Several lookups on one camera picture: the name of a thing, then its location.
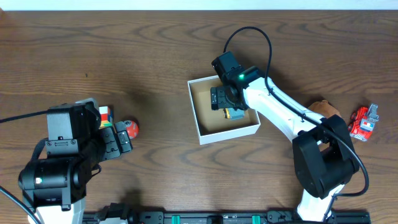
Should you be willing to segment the red and white ball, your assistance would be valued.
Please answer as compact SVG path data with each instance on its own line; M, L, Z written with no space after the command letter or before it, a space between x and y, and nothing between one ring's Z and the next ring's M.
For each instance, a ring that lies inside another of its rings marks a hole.
M139 134L139 126L135 121L126 120L124 121L124 125L126 127L127 134L130 139L134 139Z

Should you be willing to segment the brown plush toy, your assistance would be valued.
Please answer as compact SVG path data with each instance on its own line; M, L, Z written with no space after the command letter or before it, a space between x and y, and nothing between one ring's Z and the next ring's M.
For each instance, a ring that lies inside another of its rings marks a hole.
M312 103L309 107L309 110L321 114L326 118L330 118L334 115L341 117L340 112L333 107L327 100L316 101Z

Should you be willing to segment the red toy fire truck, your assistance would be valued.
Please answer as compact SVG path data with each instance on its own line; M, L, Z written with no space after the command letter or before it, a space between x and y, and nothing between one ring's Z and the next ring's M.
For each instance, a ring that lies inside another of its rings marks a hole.
M377 109L378 105L371 103L369 107L362 106L351 115L348 131L352 138L363 142L370 138L376 123L379 121Z

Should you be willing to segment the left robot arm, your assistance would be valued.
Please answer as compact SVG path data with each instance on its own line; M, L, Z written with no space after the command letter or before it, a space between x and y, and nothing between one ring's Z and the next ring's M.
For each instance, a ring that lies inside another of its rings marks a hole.
M19 174L23 202L41 223L82 223L93 171L132 151L125 121L105 128L100 124L93 100L47 110L49 135Z

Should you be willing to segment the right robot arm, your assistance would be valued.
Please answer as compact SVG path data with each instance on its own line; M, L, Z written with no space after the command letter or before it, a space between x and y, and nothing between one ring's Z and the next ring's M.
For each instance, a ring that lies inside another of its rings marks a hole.
M213 110L253 109L265 116L292 143L295 174L303 187L297 213L301 220L322 222L342 197L343 187L364 166L355 153L345 122L297 103L257 67L216 66L222 85L211 88Z

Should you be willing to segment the yellow and grey toy truck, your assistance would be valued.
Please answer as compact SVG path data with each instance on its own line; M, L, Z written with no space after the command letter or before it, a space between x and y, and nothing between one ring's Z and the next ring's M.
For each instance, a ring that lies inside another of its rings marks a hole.
M234 109L234 108L224 108L223 109L223 116L226 119L230 119L230 120L243 119L244 115L245 115L245 113L243 110Z

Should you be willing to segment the multicolour puzzle cube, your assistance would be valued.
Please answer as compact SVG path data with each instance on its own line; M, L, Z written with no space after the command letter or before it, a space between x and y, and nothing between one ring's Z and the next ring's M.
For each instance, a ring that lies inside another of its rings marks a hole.
M101 128L113 125L113 111L110 107L100 106L99 113L101 115L101 124L100 124Z

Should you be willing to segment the white cardboard box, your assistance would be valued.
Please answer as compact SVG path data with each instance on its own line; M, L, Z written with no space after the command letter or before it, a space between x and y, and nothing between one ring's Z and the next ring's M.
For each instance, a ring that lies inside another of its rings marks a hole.
M257 111L248 109L241 119L225 118L222 110L212 110L210 88L221 86L218 76L187 82L193 117L201 145L255 134L261 122Z

